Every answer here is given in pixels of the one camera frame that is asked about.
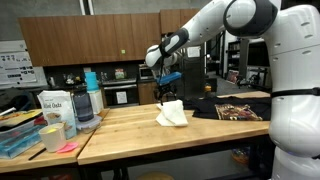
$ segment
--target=white bag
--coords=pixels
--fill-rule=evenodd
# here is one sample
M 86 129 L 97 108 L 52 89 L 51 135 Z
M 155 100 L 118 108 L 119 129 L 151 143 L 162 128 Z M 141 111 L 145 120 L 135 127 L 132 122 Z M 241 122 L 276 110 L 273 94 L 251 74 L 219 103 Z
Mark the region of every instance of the white bag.
M 42 91 L 38 95 L 44 119 L 48 124 L 64 123 L 66 138 L 77 135 L 75 113 L 70 92 Z

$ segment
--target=white towel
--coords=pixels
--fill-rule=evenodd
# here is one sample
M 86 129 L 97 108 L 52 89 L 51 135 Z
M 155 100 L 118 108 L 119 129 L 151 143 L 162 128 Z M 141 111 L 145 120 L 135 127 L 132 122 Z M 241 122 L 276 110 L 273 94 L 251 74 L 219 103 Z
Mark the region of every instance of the white towel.
M 163 106 L 157 104 L 161 113 L 156 120 L 161 126 L 187 126 L 188 121 L 183 111 L 181 100 L 163 103 Z

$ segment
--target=wooden table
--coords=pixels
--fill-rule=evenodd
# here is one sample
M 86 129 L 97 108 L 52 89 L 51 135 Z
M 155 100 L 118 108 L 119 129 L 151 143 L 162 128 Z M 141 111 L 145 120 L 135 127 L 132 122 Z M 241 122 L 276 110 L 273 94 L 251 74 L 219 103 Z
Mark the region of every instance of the wooden table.
M 99 116 L 104 118 L 108 112 L 109 109 L 105 109 L 99 114 Z M 68 142 L 79 143 L 79 146 L 71 152 L 57 154 L 45 151 L 33 160 L 29 161 L 28 159 L 31 156 L 44 148 L 44 144 L 40 142 L 13 159 L 0 159 L 0 173 L 30 170 L 72 163 L 76 164 L 78 155 L 85 147 L 92 134 L 93 132 L 88 134 L 78 133 L 77 136 L 69 139 Z
M 250 92 L 233 96 L 269 97 L 269 94 Z M 124 163 L 130 157 L 268 134 L 269 121 L 209 120 L 192 117 L 193 111 L 189 110 L 185 111 L 188 126 L 162 127 L 155 120 L 159 113 L 155 104 L 111 109 L 78 156 L 79 165 L 112 164 L 117 160 Z

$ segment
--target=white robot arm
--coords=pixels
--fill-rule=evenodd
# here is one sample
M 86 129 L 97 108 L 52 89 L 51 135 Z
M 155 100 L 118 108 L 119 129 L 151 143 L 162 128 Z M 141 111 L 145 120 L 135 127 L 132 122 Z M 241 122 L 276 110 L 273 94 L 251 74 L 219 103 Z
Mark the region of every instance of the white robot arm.
M 263 38 L 273 82 L 269 134 L 277 148 L 272 179 L 316 180 L 320 179 L 320 15 L 309 5 L 283 11 L 280 6 L 281 0 L 213 0 L 160 45 L 149 48 L 146 64 L 159 70 L 174 52 L 223 30 L 241 38 Z

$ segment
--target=wall oven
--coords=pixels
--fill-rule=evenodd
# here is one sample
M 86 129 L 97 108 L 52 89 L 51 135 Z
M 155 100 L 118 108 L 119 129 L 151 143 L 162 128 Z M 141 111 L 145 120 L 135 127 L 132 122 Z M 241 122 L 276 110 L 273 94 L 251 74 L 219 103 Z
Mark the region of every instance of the wall oven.
M 102 83 L 108 108 L 139 105 L 137 79 L 117 79 Z

